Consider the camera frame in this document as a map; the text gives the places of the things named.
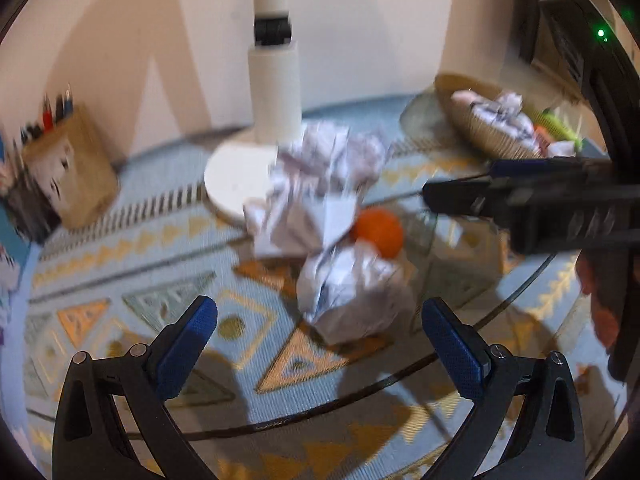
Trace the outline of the person's right hand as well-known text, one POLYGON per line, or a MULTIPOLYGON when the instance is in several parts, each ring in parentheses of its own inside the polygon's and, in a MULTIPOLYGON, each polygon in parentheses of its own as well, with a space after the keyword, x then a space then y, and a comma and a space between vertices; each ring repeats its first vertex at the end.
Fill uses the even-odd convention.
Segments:
POLYGON ((602 346, 610 351, 620 333, 620 323, 611 309, 605 307, 598 292, 598 284, 593 265, 582 252, 575 264, 575 271, 580 284, 580 291, 591 301, 591 318, 594 333, 602 346))

